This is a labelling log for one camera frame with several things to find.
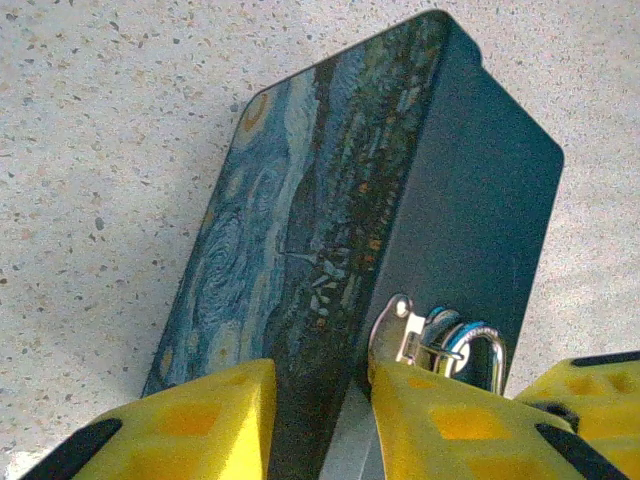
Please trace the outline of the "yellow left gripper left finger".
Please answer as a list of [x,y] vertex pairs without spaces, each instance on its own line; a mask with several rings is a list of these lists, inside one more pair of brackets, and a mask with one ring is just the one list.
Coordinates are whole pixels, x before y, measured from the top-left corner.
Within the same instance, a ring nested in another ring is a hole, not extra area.
[[40,460],[27,479],[264,479],[275,365],[244,362],[112,409]]

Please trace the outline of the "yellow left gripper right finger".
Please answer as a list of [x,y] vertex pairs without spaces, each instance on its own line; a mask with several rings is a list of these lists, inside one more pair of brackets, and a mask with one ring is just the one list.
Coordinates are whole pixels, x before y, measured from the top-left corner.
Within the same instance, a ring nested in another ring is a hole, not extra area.
[[563,418],[393,360],[369,367],[388,479],[623,479]]

